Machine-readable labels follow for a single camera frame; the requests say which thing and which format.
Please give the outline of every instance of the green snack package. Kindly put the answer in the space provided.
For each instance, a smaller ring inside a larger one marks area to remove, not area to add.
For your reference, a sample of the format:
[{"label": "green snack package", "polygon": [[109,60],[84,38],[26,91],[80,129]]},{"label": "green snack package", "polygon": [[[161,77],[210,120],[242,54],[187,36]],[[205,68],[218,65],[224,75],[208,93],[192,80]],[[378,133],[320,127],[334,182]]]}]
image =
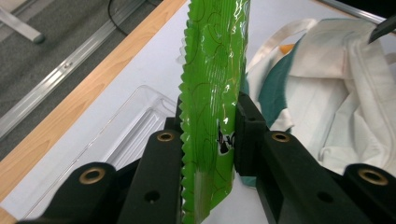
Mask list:
[{"label": "green snack package", "polygon": [[190,3],[179,86],[186,224],[201,223],[232,189],[234,118],[245,78],[248,12],[248,0]]}]

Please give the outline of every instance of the metal leg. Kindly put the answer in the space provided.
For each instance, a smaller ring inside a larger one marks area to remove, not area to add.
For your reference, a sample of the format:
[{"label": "metal leg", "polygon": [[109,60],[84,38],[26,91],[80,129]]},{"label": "metal leg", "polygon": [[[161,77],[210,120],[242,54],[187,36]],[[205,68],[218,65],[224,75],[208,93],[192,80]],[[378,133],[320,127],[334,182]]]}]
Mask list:
[{"label": "metal leg", "polygon": [[11,13],[0,7],[0,21],[14,29],[21,35],[30,39],[33,43],[39,44],[44,41],[44,36],[34,28],[30,27]]}]

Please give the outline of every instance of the clear plastic tray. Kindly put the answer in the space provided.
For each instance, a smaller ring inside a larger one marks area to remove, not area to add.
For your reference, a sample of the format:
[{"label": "clear plastic tray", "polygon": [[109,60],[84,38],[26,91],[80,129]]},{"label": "clear plastic tray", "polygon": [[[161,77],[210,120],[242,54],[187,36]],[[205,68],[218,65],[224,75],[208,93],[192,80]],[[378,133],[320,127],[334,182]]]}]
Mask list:
[{"label": "clear plastic tray", "polygon": [[78,167],[93,161],[112,164],[117,170],[139,159],[149,136],[163,129],[165,119],[174,117],[177,104],[148,86],[139,87],[79,156],[31,207],[27,217],[39,217],[56,190]]}]

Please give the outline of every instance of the cloth bag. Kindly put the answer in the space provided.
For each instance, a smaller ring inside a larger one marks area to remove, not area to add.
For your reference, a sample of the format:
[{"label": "cloth bag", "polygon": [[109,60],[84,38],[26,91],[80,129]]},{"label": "cloth bag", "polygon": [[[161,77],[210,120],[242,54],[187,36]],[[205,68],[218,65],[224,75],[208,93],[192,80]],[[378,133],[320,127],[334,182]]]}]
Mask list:
[{"label": "cloth bag", "polygon": [[[340,175],[351,163],[396,175],[396,85],[389,69],[395,55],[385,55],[379,40],[368,44],[375,27],[357,19],[294,21],[247,67],[245,92],[270,130],[292,133]],[[279,46],[301,31],[291,52]]]}]

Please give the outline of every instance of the metal ring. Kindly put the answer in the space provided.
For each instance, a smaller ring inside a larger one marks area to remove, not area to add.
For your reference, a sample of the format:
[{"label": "metal ring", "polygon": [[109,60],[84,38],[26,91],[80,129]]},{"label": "metal ring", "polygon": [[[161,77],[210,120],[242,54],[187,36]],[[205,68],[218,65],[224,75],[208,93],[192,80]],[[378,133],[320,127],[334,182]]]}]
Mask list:
[{"label": "metal ring", "polygon": [[[90,177],[89,175],[92,173],[96,173],[94,176]],[[98,182],[105,176],[105,169],[101,167],[92,167],[86,170],[82,175],[79,177],[79,182],[83,185],[90,185]]]},{"label": "metal ring", "polygon": [[157,135],[157,139],[160,142],[170,142],[174,139],[175,137],[173,136],[172,133],[159,133]]},{"label": "metal ring", "polygon": [[278,142],[289,142],[290,137],[284,133],[273,133],[272,138]]},{"label": "metal ring", "polygon": [[362,179],[372,184],[379,186],[386,186],[388,184],[387,178],[375,170],[361,168],[358,174]]}]

